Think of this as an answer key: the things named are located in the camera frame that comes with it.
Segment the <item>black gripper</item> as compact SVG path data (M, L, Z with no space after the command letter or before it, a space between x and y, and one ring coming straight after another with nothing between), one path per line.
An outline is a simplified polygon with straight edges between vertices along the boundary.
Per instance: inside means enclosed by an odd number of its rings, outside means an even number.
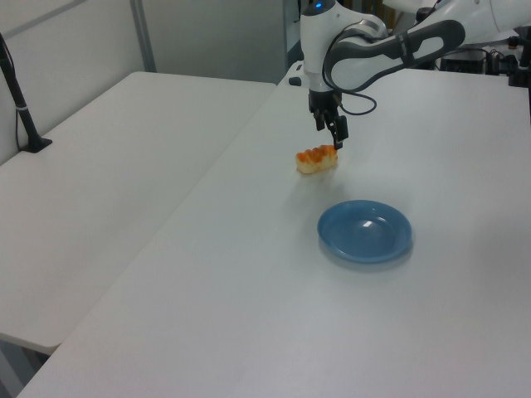
M342 94L337 91L309 91L309 111L314 117L316 129L321 131L326 125L335 150L340 150L343 141L348 138L347 118L338 112L341 102Z

